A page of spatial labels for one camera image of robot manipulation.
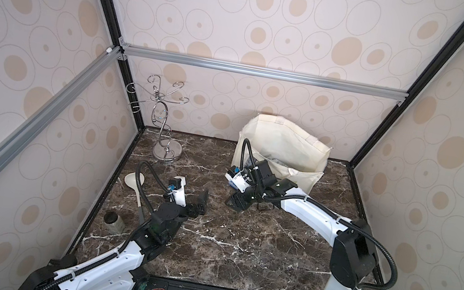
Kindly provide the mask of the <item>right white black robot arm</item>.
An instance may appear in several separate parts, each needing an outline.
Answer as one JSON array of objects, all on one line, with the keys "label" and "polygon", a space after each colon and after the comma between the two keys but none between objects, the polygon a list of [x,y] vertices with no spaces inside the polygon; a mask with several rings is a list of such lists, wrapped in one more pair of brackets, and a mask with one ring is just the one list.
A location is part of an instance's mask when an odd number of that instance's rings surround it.
[{"label": "right white black robot arm", "polygon": [[[236,189],[226,205],[241,213],[253,204],[270,204],[292,214],[310,226],[332,247],[330,277],[323,290],[388,290],[398,280],[396,263],[372,236],[365,221],[352,221],[329,210],[311,198],[295,182],[278,179],[267,160],[256,160],[250,140],[241,144],[240,161],[226,173]],[[391,276],[383,284],[369,284],[363,279],[375,269],[380,251],[387,260]]]}]

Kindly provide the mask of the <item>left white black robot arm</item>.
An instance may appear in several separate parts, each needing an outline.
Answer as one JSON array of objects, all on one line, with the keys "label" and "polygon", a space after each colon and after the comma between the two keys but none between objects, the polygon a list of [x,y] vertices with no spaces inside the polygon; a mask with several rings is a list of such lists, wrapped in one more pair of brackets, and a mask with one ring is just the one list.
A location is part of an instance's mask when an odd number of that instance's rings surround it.
[{"label": "left white black robot arm", "polygon": [[[144,189],[142,169],[147,168],[164,193],[165,201],[153,209]],[[150,217],[107,253],[81,264],[74,256],[51,260],[47,266],[31,273],[17,290],[145,290],[149,274],[143,265],[159,256],[173,241],[182,224],[206,214],[209,191],[187,201],[186,179],[175,176],[164,184],[152,164],[140,162],[125,183],[146,208]]]}]

